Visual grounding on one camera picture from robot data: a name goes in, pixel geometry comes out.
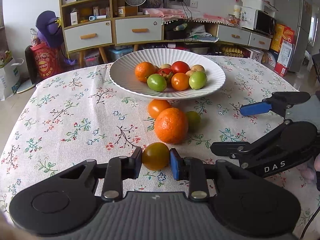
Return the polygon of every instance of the wooden cabinet leg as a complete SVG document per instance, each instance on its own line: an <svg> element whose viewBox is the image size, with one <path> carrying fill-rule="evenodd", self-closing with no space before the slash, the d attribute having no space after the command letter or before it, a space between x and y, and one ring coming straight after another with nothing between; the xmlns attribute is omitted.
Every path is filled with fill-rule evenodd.
<svg viewBox="0 0 320 240"><path fill-rule="evenodd" d="M106 54L104 52L103 47L99 47L99 51L100 51L101 57L103 59L103 63L107 64L108 60L107 60L107 56L106 56Z"/></svg>
<svg viewBox="0 0 320 240"><path fill-rule="evenodd" d="M84 66L83 60L84 60L84 50L81 50L79 54L80 67Z"/></svg>
<svg viewBox="0 0 320 240"><path fill-rule="evenodd" d="M134 52L137 51L138 48L139 48L139 44L135 44L134 47L133 47L133 51L134 51Z"/></svg>

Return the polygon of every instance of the white shopping bag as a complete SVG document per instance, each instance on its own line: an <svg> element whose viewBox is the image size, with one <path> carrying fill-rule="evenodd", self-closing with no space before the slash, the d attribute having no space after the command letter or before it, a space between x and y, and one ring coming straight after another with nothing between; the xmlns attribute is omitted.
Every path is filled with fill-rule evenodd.
<svg viewBox="0 0 320 240"><path fill-rule="evenodd" d="M5 65L3 68L0 68L0 99L5 100L8 97L11 97L17 92L18 87L20 86L20 73L17 69L17 66L23 64L24 60L21 60L21 63L16 63L14 58Z"/></svg>

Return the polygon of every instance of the green tomato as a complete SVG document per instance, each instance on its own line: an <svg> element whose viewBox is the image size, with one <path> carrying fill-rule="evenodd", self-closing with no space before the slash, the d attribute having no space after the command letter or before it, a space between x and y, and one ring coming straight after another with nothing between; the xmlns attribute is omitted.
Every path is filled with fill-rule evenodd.
<svg viewBox="0 0 320 240"><path fill-rule="evenodd" d="M207 82L208 78L206 73L202 71L194 72L189 78L189 85L192 89L203 88Z"/></svg>
<svg viewBox="0 0 320 240"><path fill-rule="evenodd" d="M193 132L198 130L201 124L201 116L196 111L186 112L186 115L189 124L188 131Z"/></svg>
<svg viewBox="0 0 320 240"><path fill-rule="evenodd" d="M167 81L162 75L152 74L147 80L148 87L157 92L162 92L167 88Z"/></svg>
<svg viewBox="0 0 320 240"><path fill-rule="evenodd" d="M170 151L164 143L152 143L142 153L143 165L152 171L158 171L168 165Z"/></svg>

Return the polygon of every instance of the wall outlet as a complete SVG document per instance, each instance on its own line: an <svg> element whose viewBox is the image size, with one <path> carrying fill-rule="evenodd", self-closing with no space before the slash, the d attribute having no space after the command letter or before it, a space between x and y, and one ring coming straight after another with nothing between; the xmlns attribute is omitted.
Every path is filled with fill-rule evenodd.
<svg viewBox="0 0 320 240"><path fill-rule="evenodd" d="M169 4L171 5L180 5L180 6L188 6L190 7L190 0L169 0Z"/></svg>
<svg viewBox="0 0 320 240"><path fill-rule="evenodd" d="M198 1L193 1L193 0L191 0L191 1L190 1L190 7L192 7L192 8L197 8L197 7L198 7Z"/></svg>

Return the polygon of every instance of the tablecloth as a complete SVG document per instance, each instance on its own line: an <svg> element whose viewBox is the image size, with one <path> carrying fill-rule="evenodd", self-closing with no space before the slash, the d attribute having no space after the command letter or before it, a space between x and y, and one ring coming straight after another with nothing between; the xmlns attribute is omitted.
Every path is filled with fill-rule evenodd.
<svg viewBox="0 0 320 240"><path fill-rule="evenodd" d="M253 142L283 122L272 112L243 117L239 112L242 104L259 102L273 91L295 89L256 61L209 58L223 69L226 82L207 97L170 101L184 111L197 111L203 125L198 132L189 133L181 145L169 148L175 147L182 157L192 156L211 164L220 158L211 153L212 142ZM38 84L0 158L0 206L8 218L11 199L24 188L83 160L106 163L116 156L130 156L137 146L145 149L159 141L154 133L155 120L147 112L149 100L116 87L108 76L110 66L77 69ZM297 168L267 179L299 199L302 211L294 233L300 236L320 205L320 192L306 183ZM212 180L208 180L208 186L210 195L214 195ZM138 179L124 181L124 194L128 190L187 192L188 181L175 181L169 167L150 171L142 166ZM306 237L317 239L319 228L320 217L311 223Z"/></svg>

